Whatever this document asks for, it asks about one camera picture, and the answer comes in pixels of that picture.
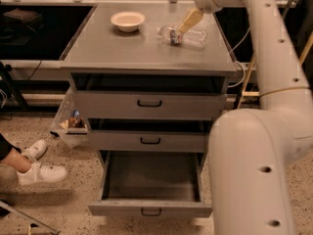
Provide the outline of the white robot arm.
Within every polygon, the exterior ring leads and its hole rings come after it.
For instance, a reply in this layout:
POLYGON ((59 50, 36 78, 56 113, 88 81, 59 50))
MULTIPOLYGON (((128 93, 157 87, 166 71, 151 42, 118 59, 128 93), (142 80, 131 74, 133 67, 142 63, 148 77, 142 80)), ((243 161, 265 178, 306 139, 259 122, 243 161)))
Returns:
POLYGON ((295 235, 285 167, 313 147, 313 98, 276 0, 194 0, 204 13, 246 7, 260 107, 212 126, 209 176, 215 235, 295 235))

